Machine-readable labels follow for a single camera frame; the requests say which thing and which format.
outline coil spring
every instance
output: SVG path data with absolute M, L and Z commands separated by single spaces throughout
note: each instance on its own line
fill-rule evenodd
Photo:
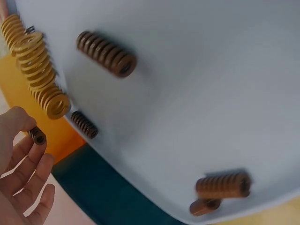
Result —
M 248 174 L 236 173 L 199 179 L 196 191 L 203 199 L 245 198 L 250 194 L 250 185 Z
M 34 26 L 31 26 L 31 27 L 29 27 L 29 28 L 27 28 L 25 30 L 25 34 L 31 34 L 31 33 L 35 32 L 35 31 L 36 30 L 35 30 Z
M 89 31 L 77 38 L 77 48 L 117 77 L 129 76 L 136 67 L 136 57 Z
M 1 25 L 1 31 L 10 53 L 15 56 L 14 46 L 25 35 L 25 29 L 18 15 L 10 15 Z
M 70 110 L 68 97 L 55 84 L 42 91 L 31 91 L 31 94 L 52 120 L 61 118 Z
M 46 142 L 46 135 L 41 131 L 40 128 L 34 127 L 30 131 L 28 131 L 28 135 L 33 139 L 35 144 L 42 145 Z
M 42 91 L 54 83 L 55 72 L 41 32 L 34 32 L 20 38 L 15 44 L 14 51 L 30 90 Z
M 75 111 L 71 115 L 71 120 L 80 128 L 89 138 L 94 138 L 98 134 L 98 129 L 97 127 L 89 121 L 79 111 Z
M 190 205 L 189 211 L 193 216 L 198 217 L 217 210 L 220 207 L 221 202 L 222 200 L 220 199 L 198 199 Z

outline hand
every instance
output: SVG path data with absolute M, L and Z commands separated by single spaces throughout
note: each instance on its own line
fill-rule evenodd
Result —
M 29 131 L 35 125 L 36 121 L 20 107 L 0 115 L 0 176 L 24 158 L 11 174 L 0 179 L 0 225 L 42 225 L 52 208 L 55 187 L 48 184 L 34 211 L 23 215 L 37 199 L 54 163 L 53 156 L 44 154 L 46 143 L 36 145 L 26 136 L 13 146 L 20 131 Z
M 6 0 L 0 0 L 0 18 L 2 22 L 8 17 L 8 7 Z

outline yellow spring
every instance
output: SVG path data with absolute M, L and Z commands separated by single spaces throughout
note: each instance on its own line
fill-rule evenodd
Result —
M 55 81 L 55 72 L 41 32 L 23 36 L 15 44 L 15 56 L 31 91 L 42 91 Z
M 42 91 L 31 91 L 31 94 L 52 120 L 61 118 L 70 110 L 68 97 L 55 84 Z
M 15 56 L 14 46 L 17 41 L 25 35 L 25 29 L 18 15 L 10 15 L 1 25 L 1 32 L 4 36 L 10 53 Z

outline teal surface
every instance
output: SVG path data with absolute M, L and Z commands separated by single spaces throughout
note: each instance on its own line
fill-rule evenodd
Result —
M 52 173 L 99 225 L 183 225 L 129 184 L 88 144 L 56 164 Z

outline curved white board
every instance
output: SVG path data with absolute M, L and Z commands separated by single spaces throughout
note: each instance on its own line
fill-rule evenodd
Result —
M 25 25 L 45 33 L 57 81 L 74 108 L 102 130 L 89 144 L 162 210 L 203 225 L 299 194 L 299 1 L 18 0 L 17 6 Z M 133 50 L 135 71 L 118 79 L 77 51 L 84 30 Z M 191 216 L 196 181 L 231 169 L 251 174 L 250 197 Z

